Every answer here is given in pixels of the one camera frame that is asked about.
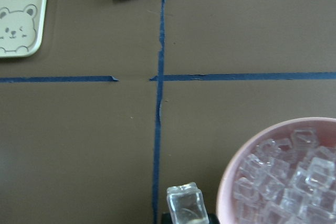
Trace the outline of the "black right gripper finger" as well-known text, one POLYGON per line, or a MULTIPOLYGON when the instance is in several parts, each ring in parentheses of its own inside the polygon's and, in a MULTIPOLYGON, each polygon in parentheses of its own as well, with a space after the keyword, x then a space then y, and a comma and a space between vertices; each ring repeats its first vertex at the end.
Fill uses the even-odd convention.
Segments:
MULTIPOLYGON (((208 214, 209 224, 219 224, 219 220, 215 214, 208 214)), ((161 224, 173 224, 171 215, 163 213, 161 215, 161 224)))

